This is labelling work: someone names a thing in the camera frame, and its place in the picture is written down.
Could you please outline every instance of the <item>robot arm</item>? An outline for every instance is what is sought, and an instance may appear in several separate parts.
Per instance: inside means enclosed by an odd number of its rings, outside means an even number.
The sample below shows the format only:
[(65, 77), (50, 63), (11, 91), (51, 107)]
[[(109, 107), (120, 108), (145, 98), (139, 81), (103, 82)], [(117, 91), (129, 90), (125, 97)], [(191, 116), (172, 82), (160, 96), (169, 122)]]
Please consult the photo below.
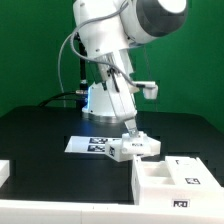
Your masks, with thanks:
[(133, 69), (127, 50), (179, 29), (186, 13), (186, 0), (76, 0), (74, 3), (78, 28), (71, 37), (71, 46), (75, 51), (73, 39), (79, 33), (87, 51), (85, 59), (98, 63), (115, 116), (125, 123), (129, 132), (123, 139), (135, 146), (127, 150), (123, 144), (125, 153), (145, 153), (148, 147), (144, 144), (145, 134), (137, 129), (132, 93), (143, 88), (147, 98), (155, 99), (158, 90), (154, 82), (130, 79)]

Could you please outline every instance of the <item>white object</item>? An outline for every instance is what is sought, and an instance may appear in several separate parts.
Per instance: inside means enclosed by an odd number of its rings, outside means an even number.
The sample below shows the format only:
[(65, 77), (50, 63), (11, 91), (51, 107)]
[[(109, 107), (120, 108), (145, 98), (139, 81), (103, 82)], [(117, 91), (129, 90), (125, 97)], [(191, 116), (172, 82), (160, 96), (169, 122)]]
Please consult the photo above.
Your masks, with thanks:
[[(110, 15), (118, 9), (113, 0), (76, 0), (73, 10), (76, 25), (79, 25), (90, 19)], [(79, 35), (89, 58), (128, 48), (119, 15), (84, 26)]]
[(137, 137), (123, 134), (122, 139), (108, 141), (105, 144), (105, 154), (117, 162), (132, 160), (133, 155), (154, 156), (160, 154), (161, 143), (149, 138), (140, 131)]
[(108, 91), (101, 83), (93, 83), (88, 90), (88, 104), (82, 108), (84, 118), (99, 122), (117, 123)]
[(186, 0), (158, 0), (159, 4), (171, 13), (181, 13), (186, 8)]
[(66, 146), (65, 152), (105, 154), (105, 143), (114, 140), (118, 139), (105, 137), (71, 136), (68, 145)]
[(0, 187), (9, 177), (9, 161), (0, 160)]
[(135, 205), (0, 200), (1, 224), (223, 224), (223, 208), (180, 209)]
[(135, 204), (148, 208), (224, 209), (224, 189), (199, 158), (166, 157), (163, 162), (142, 162), (134, 156), (132, 191)]
[(131, 38), (129, 44), (132, 42), (146, 44), (156, 39), (145, 32), (139, 23), (136, 13), (137, 0), (128, 0), (129, 6), (121, 13), (121, 21), (124, 26), (125, 33)]
[(106, 84), (114, 113), (117, 119), (122, 122), (134, 118), (137, 111), (128, 84), (123, 76), (116, 75), (115, 79), (119, 91), (117, 91), (112, 77), (107, 80)]
[(145, 85), (143, 94), (145, 99), (155, 100), (158, 95), (158, 86), (155, 82), (134, 82), (135, 84)]

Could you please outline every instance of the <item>green backdrop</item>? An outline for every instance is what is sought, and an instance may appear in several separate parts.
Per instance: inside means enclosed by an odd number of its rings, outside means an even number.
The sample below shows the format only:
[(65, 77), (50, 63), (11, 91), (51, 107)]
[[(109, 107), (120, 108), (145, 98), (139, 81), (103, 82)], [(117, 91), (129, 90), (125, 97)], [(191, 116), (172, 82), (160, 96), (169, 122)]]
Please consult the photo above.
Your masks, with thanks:
[[(60, 92), (57, 57), (75, 26), (72, 5), (73, 0), (0, 1), (0, 115)], [(156, 80), (160, 87), (157, 105), (137, 94), (137, 107), (199, 114), (224, 132), (224, 1), (191, 0), (189, 6), (182, 29), (146, 46), (150, 74), (143, 49), (132, 50), (134, 78)], [(78, 75), (79, 60), (66, 46), (66, 91), (78, 88)]]

